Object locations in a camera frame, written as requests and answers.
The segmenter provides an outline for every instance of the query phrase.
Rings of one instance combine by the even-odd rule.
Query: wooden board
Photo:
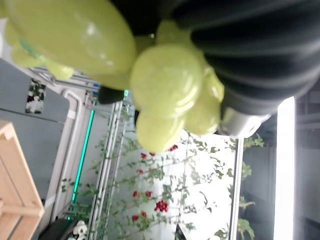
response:
[[[11,235],[10,240],[31,239],[37,229],[40,220],[40,217],[24,216],[19,225],[16,227],[14,233]]]
[[[3,203],[14,206],[22,206],[20,197],[15,189],[13,182],[0,158],[0,197]]]
[[[0,240],[7,240],[9,238],[20,218],[20,215],[6,213],[0,217]]]
[[[29,240],[44,207],[15,129],[0,120],[0,240]]]
[[[36,185],[29,171],[22,151],[15,144],[15,138],[0,139],[0,158],[4,163],[15,189],[21,197],[25,207],[42,207]]]

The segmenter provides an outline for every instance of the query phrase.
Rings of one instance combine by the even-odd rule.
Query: glass panel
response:
[[[273,239],[276,140],[276,115],[244,140],[238,240]]]
[[[296,106],[295,240],[320,236],[320,82]]]
[[[293,239],[295,99],[244,141],[237,239]]]

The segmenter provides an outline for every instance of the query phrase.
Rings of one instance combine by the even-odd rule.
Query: green leaf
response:
[[[214,153],[216,153],[216,152],[217,152],[216,148],[215,148],[214,146],[211,147],[210,153],[214,154]]]
[[[232,169],[229,168],[228,169],[228,172],[226,173],[229,177],[233,177],[233,174],[232,174]]]

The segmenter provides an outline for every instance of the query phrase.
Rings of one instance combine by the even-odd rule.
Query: metal frame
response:
[[[245,140],[243,138],[236,141],[236,159],[234,165],[233,199],[231,206],[229,240],[237,239],[244,141]]]
[[[57,85],[64,85],[64,86],[69,86],[73,88],[79,88],[91,92],[97,92],[100,87],[98,86],[93,86],[94,84],[99,85],[98,82],[82,75],[73,75],[70,80],[76,80],[83,82],[84,84],[79,84],[71,81],[61,81],[59,79],[56,79],[47,69],[42,68],[42,67],[34,67],[34,68],[29,68],[28,69],[31,73],[38,75],[42,80],[45,82],[57,86]]]
[[[100,165],[100,170],[98,173],[97,183],[96,183],[96,189],[98,190],[97,195],[94,196],[92,201],[92,209],[90,213],[90,219],[88,224],[88,229],[90,230],[89,239],[95,240],[97,239],[97,226],[96,221],[101,217],[105,196],[106,196],[106,189],[108,186],[108,179],[109,179],[109,173],[111,169],[111,159],[110,156],[112,155],[115,143],[116,143],[116,137],[118,133],[118,127],[119,127],[119,119],[122,112],[123,102],[117,102],[113,104],[112,112],[110,116],[109,121],[109,136],[105,141],[104,149],[106,149],[106,153],[104,156],[103,161]]]

